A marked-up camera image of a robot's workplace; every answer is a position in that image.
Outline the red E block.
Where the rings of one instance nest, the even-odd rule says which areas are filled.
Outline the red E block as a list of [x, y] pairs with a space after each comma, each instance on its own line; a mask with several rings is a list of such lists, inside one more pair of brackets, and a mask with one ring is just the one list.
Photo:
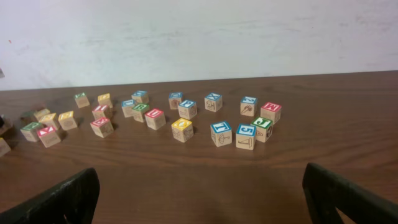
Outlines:
[[114, 132], [110, 119], [106, 117], [100, 117], [91, 122], [90, 125], [94, 133], [101, 138], [105, 138]]

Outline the red U block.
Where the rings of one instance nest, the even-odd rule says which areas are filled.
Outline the red U block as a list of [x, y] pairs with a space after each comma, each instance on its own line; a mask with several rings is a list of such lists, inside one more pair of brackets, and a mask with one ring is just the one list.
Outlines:
[[164, 112], [162, 110], [154, 108], [145, 114], [146, 123], [148, 127], [158, 130], [166, 124]]

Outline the green R block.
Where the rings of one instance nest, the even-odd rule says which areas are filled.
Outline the green R block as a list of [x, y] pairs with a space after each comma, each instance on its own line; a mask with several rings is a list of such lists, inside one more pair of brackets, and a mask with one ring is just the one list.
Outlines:
[[42, 128], [44, 128], [42, 123], [31, 122], [28, 125], [21, 128], [21, 133], [28, 141], [37, 142], [40, 140], [37, 131]]

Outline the blue P block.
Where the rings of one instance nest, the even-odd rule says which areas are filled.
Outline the blue P block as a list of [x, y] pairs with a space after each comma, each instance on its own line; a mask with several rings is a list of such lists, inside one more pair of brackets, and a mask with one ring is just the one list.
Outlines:
[[191, 120], [197, 115], [197, 104], [192, 100], [184, 100], [178, 105], [178, 113], [181, 118]]

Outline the red I block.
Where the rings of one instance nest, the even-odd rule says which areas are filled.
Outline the red I block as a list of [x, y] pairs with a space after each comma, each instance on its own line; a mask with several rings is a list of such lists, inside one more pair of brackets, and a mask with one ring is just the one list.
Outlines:
[[109, 105], [98, 105], [92, 111], [94, 119], [100, 119], [102, 117], [110, 119], [113, 116], [113, 112]]

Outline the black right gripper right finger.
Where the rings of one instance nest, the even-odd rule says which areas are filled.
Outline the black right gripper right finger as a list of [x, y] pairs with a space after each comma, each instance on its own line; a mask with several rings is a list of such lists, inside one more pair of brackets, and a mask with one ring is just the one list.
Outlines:
[[338, 212], [355, 223], [397, 223], [397, 204], [316, 163], [307, 164], [302, 188], [313, 223], [343, 223]]

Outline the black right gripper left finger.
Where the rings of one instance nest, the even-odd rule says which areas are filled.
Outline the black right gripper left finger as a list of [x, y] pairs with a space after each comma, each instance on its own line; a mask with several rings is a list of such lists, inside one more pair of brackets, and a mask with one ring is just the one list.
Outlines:
[[91, 223], [99, 194], [95, 169], [84, 169], [2, 212], [1, 223]]

